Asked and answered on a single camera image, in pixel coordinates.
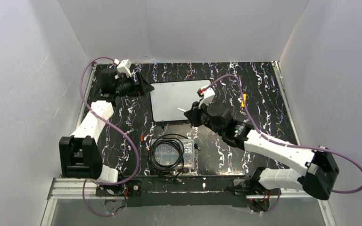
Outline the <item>small white whiteboard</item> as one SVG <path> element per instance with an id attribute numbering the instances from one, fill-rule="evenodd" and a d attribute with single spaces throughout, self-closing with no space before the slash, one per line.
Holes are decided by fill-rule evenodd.
<path id="1" fill-rule="evenodd" d="M 210 80 L 174 81 L 152 83 L 150 92 L 153 121 L 185 121 L 183 110 L 190 110 L 199 101 L 198 89 L 210 85 Z"/>

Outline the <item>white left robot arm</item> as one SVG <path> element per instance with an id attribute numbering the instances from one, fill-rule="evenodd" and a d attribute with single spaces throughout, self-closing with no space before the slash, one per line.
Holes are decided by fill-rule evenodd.
<path id="1" fill-rule="evenodd" d="M 91 110 L 69 136 L 59 141 L 62 175 L 87 178 L 98 183 L 118 184 L 119 171 L 103 164 L 97 142 L 114 108 L 122 97 L 140 97 L 154 90 L 140 72 L 127 74 L 123 69 L 105 68 L 100 73 L 101 86 Z"/>

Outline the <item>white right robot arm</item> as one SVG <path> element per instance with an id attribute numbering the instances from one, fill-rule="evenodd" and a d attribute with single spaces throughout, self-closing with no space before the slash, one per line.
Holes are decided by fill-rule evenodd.
<path id="1" fill-rule="evenodd" d="M 288 169 L 257 168 L 250 178 L 257 188 L 303 190 L 319 200 L 328 200 L 339 174 L 336 161 L 328 149 L 295 147 L 274 137 L 260 135 L 253 126 L 236 120 L 223 104 L 200 106 L 194 102 L 184 116 L 192 126 L 206 126 L 227 145 L 254 152 L 278 161 Z"/>

